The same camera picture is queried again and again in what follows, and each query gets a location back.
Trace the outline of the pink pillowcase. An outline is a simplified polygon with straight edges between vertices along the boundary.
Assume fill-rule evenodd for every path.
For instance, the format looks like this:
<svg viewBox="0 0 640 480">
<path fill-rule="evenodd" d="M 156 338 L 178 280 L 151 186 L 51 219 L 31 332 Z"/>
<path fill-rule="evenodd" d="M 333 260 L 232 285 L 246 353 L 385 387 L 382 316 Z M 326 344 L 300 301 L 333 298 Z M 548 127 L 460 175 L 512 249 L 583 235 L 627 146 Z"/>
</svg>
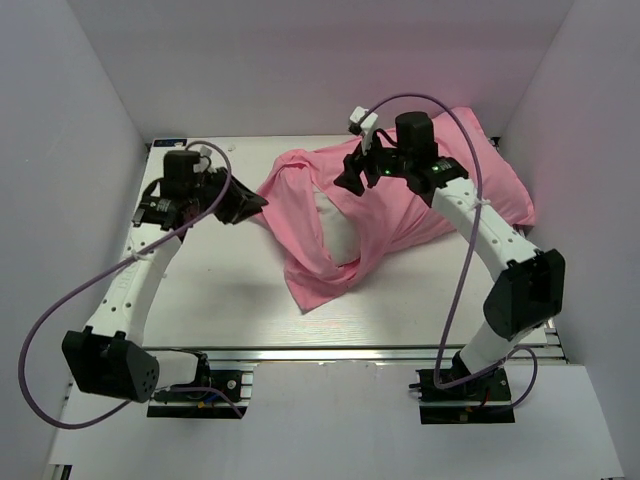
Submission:
<svg viewBox="0 0 640 480">
<path fill-rule="evenodd" d="M 531 197 L 512 167 L 490 144 L 479 119 L 469 107 L 456 107 L 454 119 L 445 113 L 433 123 L 441 155 L 473 168 L 476 154 L 481 165 L 483 196 L 512 225 L 536 222 Z M 357 285 L 373 271 L 384 255 L 429 242 L 452 231 L 452 225 L 431 211 L 404 180 L 383 178 L 358 197 L 335 186 L 343 159 L 359 142 L 315 151 L 290 150 L 276 158 L 258 193 L 268 201 L 258 221 L 284 248 L 284 279 L 301 311 L 313 310 Z M 313 189 L 325 193 L 356 226 L 360 257 L 336 266 L 323 245 L 322 228 Z"/>
</svg>

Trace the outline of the white pillow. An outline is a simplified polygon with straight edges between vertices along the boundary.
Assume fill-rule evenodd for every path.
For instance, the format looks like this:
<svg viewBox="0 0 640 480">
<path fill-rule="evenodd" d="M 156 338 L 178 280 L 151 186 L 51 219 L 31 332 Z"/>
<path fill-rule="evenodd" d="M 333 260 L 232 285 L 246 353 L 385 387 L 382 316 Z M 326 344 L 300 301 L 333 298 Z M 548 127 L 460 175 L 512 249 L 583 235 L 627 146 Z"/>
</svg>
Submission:
<svg viewBox="0 0 640 480">
<path fill-rule="evenodd" d="M 360 237 L 356 226 L 318 188 L 314 202 L 322 228 L 323 245 L 336 266 L 352 263 L 360 257 Z"/>
</svg>

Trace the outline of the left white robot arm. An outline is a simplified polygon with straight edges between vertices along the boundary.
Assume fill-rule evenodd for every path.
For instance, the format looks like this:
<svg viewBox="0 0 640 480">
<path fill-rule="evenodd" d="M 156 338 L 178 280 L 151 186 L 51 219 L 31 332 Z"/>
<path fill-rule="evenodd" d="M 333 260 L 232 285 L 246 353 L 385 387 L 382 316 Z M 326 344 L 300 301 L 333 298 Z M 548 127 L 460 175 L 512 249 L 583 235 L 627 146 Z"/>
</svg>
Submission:
<svg viewBox="0 0 640 480">
<path fill-rule="evenodd" d="M 238 224 L 262 212 L 267 200 L 225 167 L 190 150 L 171 150 L 163 174 L 142 191 L 124 255 L 133 261 L 117 271 L 81 331 L 69 331 L 62 351 L 78 388 L 89 394 L 139 403 L 177 386 L 199 399 L 211 387 L 204 354 L 189 350 L 148 352 L 142 344 L 148 315 L 171 260 L 195 219 L 214 215 Z"/>
</svg>

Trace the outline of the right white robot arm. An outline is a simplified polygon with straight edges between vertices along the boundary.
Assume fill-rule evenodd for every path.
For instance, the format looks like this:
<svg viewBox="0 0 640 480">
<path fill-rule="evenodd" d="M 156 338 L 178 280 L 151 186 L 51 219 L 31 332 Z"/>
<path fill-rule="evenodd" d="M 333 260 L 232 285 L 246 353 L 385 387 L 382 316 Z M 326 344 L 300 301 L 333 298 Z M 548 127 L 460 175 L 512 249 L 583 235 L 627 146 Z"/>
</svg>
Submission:
<svg viewBox="0 0 640 480">
<path fill-rule="evenodd" d="M 561 311 L 565 259 L 555 249 L 539 249 L 484 199 L 479 171 L 470 173 L 458 160 L 440 154 L 426 113 L 403 113 L 395 125 L 396 137 L 389 139 L 375 113 L 355 108 L 349 130 L 361 141 L 345 157 L 344 171 L 334 183 L 361 196 L 383 177 L 404 180 L 463 236 L 468 253 L 482 260 L 494 282 L 483 304 L 484 322 L 455 355 L 451 369 L 433 374 L 436 388 L 472 399 L 525 336 Z"/>
</svg>

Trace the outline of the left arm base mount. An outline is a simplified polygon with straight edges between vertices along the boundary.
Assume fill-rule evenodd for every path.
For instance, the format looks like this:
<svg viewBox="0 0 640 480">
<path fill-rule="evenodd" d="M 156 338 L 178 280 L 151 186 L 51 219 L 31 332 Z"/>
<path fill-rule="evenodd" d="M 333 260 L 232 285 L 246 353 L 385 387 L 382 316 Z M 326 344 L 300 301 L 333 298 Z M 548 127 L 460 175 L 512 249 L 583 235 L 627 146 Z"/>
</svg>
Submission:
<svg viewBox="0 0 640 480">
<path fill-rule="evenodd" d="M 153 394 L 146 416 L 152 419 L 240 420 L 252 396 L 253 369 L 213 365 L 199 383 L 171 386 Z"/>
</svg>

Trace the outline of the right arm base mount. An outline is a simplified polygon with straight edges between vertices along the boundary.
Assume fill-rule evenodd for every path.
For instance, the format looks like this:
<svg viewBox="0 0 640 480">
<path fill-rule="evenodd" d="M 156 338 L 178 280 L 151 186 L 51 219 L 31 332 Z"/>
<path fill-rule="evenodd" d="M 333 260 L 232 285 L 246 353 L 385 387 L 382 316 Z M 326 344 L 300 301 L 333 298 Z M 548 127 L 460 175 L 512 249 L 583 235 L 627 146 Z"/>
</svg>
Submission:
<svg viewBox="0 0 640 480">
<path fill-rule="evenodd" d="M 433 369 L 417 371 L 408 386 L 419 403 L 423 425 L 482 425 L 515 422 L 512 395 L 504 369 L 450 389 L 438 389 Z"/>
</svg>

